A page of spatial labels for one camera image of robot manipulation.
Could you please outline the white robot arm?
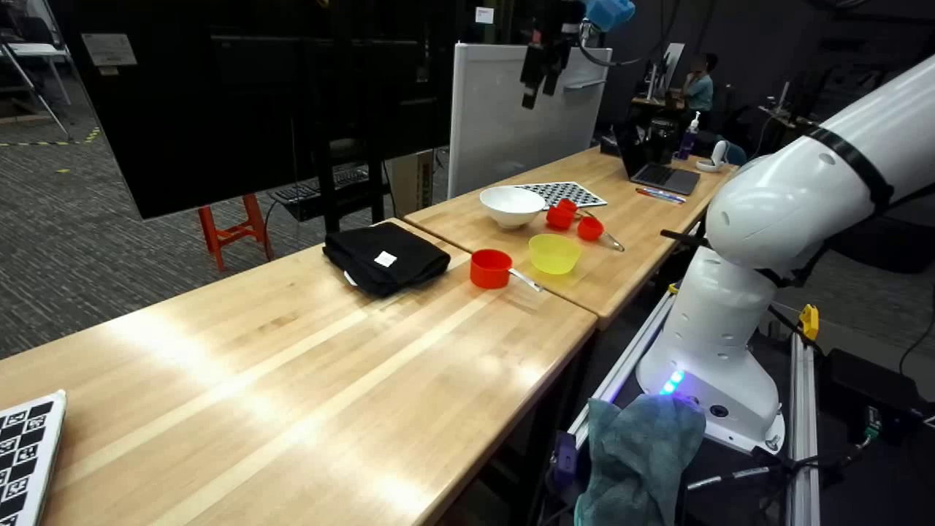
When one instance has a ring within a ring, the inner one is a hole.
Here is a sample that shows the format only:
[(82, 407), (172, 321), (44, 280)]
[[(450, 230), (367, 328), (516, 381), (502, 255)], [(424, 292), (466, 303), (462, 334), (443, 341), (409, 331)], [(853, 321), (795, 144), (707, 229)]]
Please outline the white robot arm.
[(706, 435), (777, 454), (777, 382), (749, 341), (776, 292), (806, 276), (830, 238), (935, 181), (935, 58), (925, 58), (771, 156), (711, 198), (706, 238), (672, 311), (638, 366), (647, 396), (703, 410)]

